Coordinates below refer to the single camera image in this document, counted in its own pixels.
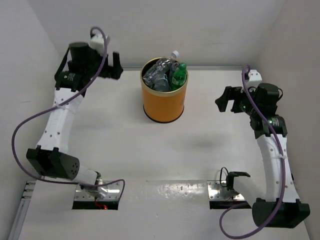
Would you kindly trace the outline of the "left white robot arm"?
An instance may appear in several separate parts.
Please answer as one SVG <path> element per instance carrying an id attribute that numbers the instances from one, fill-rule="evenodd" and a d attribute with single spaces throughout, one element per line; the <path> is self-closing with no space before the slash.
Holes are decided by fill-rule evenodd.
<path id="1" fill-rule="evenodd" d="M 68 142 L 73 121 L 86 95 L 85 86 L 94 75 L 118 80 L 123 72 L 120 55 L 113 52 L 113 65 L 102 64 L 103 53 L 86 42 L 69 44 L 54 75 L 54 110 L 35 148 L 29 148 L 26 158 L 44 177 L 70 180 L 85 185 L 102 183 L 101 175 L 80 164 L 68 154 Z"/>

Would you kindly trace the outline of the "clear ribbed bottle white cap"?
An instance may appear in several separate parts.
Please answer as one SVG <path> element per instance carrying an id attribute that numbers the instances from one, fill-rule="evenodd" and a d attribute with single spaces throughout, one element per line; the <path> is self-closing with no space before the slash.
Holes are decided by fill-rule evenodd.
<path id="1" fill-rule="evenodd" d="M 170 70 L 172 64 L 176 62 L 179 52 L 174 50 L 169 57 L 162 57 L 157 62 L 151 66 L 146 73 L 143 75 L 142 79 L 148 87 L 152 87 L 156 76 L 159 74 L 165 74 Z"/>

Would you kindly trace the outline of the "clear bottle white blue label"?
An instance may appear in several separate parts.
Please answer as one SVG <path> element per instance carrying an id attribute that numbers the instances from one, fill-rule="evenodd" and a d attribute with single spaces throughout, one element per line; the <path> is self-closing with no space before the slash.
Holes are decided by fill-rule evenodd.
<path id="1" fill-rule="evenodd" d="M 153 89 L 157 92 L 168 92 L 170 90 L 168 77 L 165 73 L 160 74 L 155 78 L 153 82 Z"/>

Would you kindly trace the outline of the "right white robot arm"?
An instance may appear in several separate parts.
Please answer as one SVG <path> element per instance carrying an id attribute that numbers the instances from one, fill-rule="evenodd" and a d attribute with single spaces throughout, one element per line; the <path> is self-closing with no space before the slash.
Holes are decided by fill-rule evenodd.
<path id="1" fill-rule="evenodd" d="M 261 83 L 248 90 L 253 101 L 240 86 L 227 86 L 215 103 L 220 112 L 225 112 L 228 102 L 233 101 L 231 112 L 249 116 L 250 127 L 262 155 L 266 191 L 262 192 L 251 176 L 243 171 L 227 174 L 226 189 L 245 198 L 252 208 L 256 226 L 261 226 L 279 206 L 266 227 L 293 229 L 310 215 L 310 206 L 301 202 L 295 189 L 287 157 L 286 123 L 276 113 L 283 91 L 270 83 Z"/>

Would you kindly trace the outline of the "green Sprite bottle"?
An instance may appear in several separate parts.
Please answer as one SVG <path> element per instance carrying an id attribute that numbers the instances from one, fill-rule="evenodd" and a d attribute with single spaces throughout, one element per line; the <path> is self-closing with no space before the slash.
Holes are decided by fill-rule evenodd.
<path id="1" fill-rule="evenodd" d="M 187 64 L 184 62 L 175 62 L 170 70 L 169 85 L 170 90 L 175 91 L 181 88 L 187 79 Z"/>

